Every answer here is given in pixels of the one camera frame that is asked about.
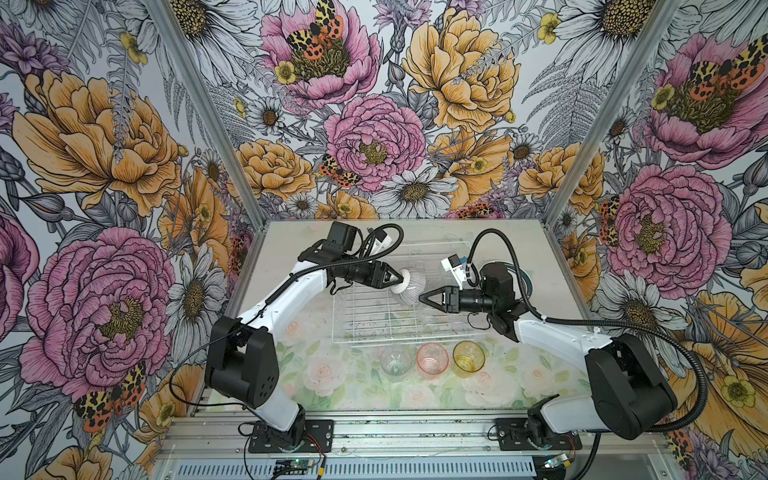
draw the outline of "yellow cup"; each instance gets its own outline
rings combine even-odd
[[[465,340],[453,348],[453,362],[456,374],[465,376],[482,369],[485,365],[485,353],[477,343]]]

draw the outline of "pink cup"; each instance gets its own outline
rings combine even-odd
[[[416,353],[416,365],[426,378],[440,375],[448,368],[448,352],[438,343],[425,343]]]

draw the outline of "wire dish rack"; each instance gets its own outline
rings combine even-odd
[[[386,261],[396,270],[420,268],[426,272],[425,291],[455,285],[450,272],[440,265],[444,258],[469,255],[469,242],[403,243]],[[474,319],[480,327],[484,319]],[[334,343],[378,346],[391,343],[439,342],[485,333],[473,329],[467,315],[443,313],[422,303],[402,305],[389,289],[376,290],[355,284],[333,297]]]

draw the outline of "clear glass cup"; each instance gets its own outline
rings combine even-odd
[[[427,376],[440,375],[448,364],[448,352],[439,343],[425,343],[416,353],[416,365]]]
[[[382,370],[392,379],[402,379],[413,366],[413,348],[407,345],[388,345],[382,350]]]
[[[485,365],[485,352],[477,343],[464,340],[453,348],[453,362],[460,373],[479,372]]]

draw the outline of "floral tablecloth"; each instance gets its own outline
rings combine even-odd
[[[479,372],[457,376],[451,365],[434,379],[424,378],[415,363],[404,376],[389,376],[379,361],[383,347],[332,343],[329,323],[296,320],[279,339],[278,385],[310,411],[524,409],[555,393],[589,392],[586,375],[572,365],[496,333],[472,337],[486,355]],[[458,341],[442,344],[449,355]],[[409,348],[415,355],[418,347]],[[222,401],[218,392],[209,400]]]

